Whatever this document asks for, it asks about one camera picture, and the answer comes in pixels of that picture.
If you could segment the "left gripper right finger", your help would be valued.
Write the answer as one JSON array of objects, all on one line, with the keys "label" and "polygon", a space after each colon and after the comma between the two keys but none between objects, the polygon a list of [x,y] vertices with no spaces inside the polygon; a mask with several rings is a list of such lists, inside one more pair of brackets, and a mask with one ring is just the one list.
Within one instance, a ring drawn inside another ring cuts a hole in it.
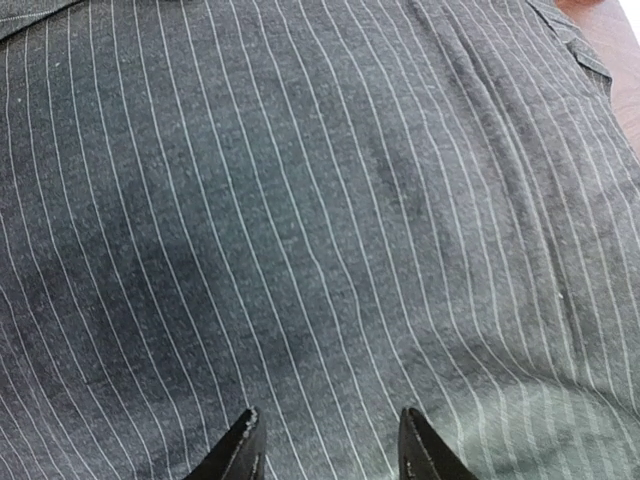
[{"label": "left gripper right finger", "polygon": [[404,408],[398,429],[401,480],[478,480],[416,408]]}]

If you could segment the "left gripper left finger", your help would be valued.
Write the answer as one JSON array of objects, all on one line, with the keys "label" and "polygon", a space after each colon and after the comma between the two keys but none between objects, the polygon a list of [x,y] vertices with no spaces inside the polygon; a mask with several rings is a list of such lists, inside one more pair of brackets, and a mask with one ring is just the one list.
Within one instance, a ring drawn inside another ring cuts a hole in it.
[{"label": "left gripper left finger", "polygon": [[262,480],[267,429],[256,407],[246,409],[185,480]]}]

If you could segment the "black pinstriped long sleeve shirt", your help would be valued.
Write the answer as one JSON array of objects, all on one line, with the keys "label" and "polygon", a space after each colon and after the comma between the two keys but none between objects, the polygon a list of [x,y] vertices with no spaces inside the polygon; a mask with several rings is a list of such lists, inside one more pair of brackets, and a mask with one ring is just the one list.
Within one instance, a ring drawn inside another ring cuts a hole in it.
[{"label": "black pinstriped long sleeve shirt", "polygon": [[1,475],[639,475],[639,160],[554,1],[5,1]]}]

